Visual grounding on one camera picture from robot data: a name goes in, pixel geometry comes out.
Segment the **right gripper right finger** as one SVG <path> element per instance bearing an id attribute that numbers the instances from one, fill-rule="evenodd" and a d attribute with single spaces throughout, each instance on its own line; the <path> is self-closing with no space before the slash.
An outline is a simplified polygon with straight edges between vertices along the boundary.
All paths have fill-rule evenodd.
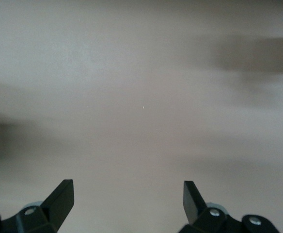
<path id="1" fill-rule="evenodd" d="M 181 233 L 277 233 L 279 231 L 263 216 L 249 214 L 238 221 L 221 205 L 206 203 L 193 181 L 184 181 L 183 207 L 188 224 L 180 230 Z"/>

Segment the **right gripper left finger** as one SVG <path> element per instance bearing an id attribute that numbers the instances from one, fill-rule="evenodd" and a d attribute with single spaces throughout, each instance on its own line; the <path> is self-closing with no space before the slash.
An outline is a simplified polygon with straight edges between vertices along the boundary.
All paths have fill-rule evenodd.
<path id="1" fill-rule="evenodd" d="M 43 202 L 7 219 L 0 216 L 0 233 L 57 233 L 73 206 L 73 180 L 63 180 Z"/>

